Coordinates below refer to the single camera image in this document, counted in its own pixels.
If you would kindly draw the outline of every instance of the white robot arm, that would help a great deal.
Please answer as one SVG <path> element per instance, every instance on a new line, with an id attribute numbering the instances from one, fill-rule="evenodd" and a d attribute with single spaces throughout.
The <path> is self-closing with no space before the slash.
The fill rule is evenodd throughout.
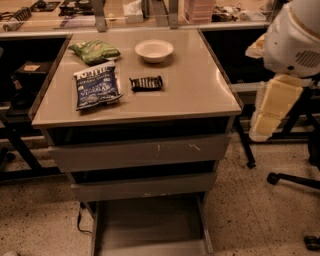
<path id="1" fill-rule="evenodd" d="M 302 79 L 320 73 L 320 0 L 284 4 L 264 36 L 263 61 L 276 73 L 257 92 L 249 136 L 265 141 L 299 99 Z"/>
<path id="2" fill-rule="evenodd" d="M 320 72 L 319 10 L 319 0 L 284 4 L 265 35 L 265 68 L 301 78 Z"/>

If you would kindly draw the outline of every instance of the office chair base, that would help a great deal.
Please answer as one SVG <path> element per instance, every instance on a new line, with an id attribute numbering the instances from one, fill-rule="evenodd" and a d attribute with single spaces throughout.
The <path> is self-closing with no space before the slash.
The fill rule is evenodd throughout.
<path id="1" fill-rule="evenodd" d="M 274 173 L 274 172 L 269 173 L 267 177 L 267 181 L 272 185 L 276 185 L 280 179 L 291 181 L 307 187 L 320 189 L 320 181 L 317 181 L 317 180 L 306 179 L 306 178 L 297 177 L 293 175 L 287 175 L 284 173 Z"/>

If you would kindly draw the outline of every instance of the terrazzo floor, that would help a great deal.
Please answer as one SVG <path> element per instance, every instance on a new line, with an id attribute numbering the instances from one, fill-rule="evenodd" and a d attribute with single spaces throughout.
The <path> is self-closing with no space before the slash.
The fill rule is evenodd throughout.
<path id="1" fill-rule="evenodd" d="M 34 154 L 42 164 L 54 165 L 39 141 Z M 253 144 L 251 149 L 257 166 L 250 170 L 237 133 L 232 135 L 207 198 L 214 255 L 318 255 L 305 248 L 303 237 L 320 236 L 320 193 L 286 181 L 266 182 L 271 171 L 320 179 L 308 163 L 307 145 Z M 17 156 L 2 171 L 23 164 Z M 91 235 L 77 229 L 79 202 L 64 175 L 3 181 L 0 195 L 0 255 L 10 250 L 21 256 L 90 255 Z M 81 210 L 81 215 L 81 229 L 92 230 L 90 214 Z"/>

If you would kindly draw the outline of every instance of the metal bracket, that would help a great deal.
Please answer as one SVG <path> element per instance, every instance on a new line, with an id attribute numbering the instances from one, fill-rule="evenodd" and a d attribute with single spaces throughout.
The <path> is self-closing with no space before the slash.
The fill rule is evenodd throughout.
<path id="1" fill-rule="evenodd" d="M 104 16 L 103 3 L 101 0 L 92 0 L 92 8 L 96 19 L 96 27 L 99 32 L 107 31 L 106 17 Z"/>
<path id="2" fill-rule="evenodd" d="M 179 0 L 169 0 L 169 26 L 174 29 L 178 27 Z"/>
<path id="3" fill-rule="evenodd" d="M 163 0 L 151 0 L 152 8 L 158 26 L 178 27 L 179 0 L 169 0 L 168 8 Z"/>

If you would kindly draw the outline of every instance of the cart drawer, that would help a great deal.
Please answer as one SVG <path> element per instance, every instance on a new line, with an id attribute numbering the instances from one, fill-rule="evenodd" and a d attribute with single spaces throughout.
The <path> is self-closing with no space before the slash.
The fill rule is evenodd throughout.
<path id="1" fill-rule="evenodd" d="M 226 134 L 157 138 L 50 147 L 62 172 L 220 160 L 229 144 Z"/>
<path id="2" fill-rule="evenodd" d="M 193 193 L 211 190 L 215 173 L 72 184 L 71 188 L 81 202 Z"/>
<path id="3" fill-rule="evenodd" d="M 94 227 L 94 256 L 212 255 L 193 194 L 99 202 Z"/>

